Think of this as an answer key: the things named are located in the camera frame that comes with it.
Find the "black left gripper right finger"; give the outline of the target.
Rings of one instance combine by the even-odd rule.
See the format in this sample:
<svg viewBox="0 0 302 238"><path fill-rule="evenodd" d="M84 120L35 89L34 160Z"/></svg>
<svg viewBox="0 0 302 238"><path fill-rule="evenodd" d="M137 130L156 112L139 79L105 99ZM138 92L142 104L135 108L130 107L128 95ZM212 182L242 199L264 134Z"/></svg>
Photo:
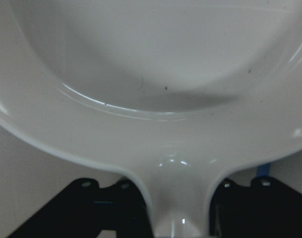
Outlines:
<svg viewBox="0 0 302 238"><path fill-rule="evenodd" d="M249 186L228 178L216 188L209 210L214 238L302 238L302 194L273 177Z"/></svg>

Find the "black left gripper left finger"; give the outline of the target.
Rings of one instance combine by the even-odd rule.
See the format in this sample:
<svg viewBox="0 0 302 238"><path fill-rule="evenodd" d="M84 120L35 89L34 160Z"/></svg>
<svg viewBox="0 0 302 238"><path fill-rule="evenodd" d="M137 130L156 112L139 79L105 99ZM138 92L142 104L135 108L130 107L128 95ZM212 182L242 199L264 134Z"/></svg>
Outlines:
<svg viewBox="0 0 302 238"><path fill-rule="evenodd" d="M101 188L95 179L76 179L9 237L98 238L103 231L115 232L117 238L154 236L147 205L132 181Z"/></svg>

